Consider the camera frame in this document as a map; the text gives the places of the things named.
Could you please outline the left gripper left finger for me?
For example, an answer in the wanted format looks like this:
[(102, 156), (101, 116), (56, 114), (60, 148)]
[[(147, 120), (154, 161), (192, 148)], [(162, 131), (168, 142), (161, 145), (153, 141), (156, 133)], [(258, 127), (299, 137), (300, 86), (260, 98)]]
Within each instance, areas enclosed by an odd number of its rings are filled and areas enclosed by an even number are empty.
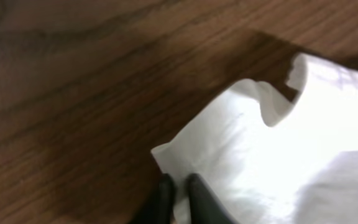
[(171, 224), (175, 194), (173, 179), (164, 174), (129, 224)]

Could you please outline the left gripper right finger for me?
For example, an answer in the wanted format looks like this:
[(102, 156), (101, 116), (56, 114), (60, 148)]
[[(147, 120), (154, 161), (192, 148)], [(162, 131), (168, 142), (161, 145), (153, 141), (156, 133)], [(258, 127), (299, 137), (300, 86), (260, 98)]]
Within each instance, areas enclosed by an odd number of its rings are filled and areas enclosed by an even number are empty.
[(191, 224), (234, 224), (199, 174), (186, 179)]

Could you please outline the white t-shirt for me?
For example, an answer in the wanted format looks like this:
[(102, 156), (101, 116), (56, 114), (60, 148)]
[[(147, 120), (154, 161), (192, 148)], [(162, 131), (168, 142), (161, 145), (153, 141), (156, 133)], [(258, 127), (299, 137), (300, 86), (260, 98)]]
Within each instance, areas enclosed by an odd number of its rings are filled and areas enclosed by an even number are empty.
[(240, 80), (152, 149), (179, 187), (178, 223), (190, 222), (192, 173), (238, 223), (358, 223), (358, 56), (342, 66), (299, 54), (287, 85), (294, 101)]

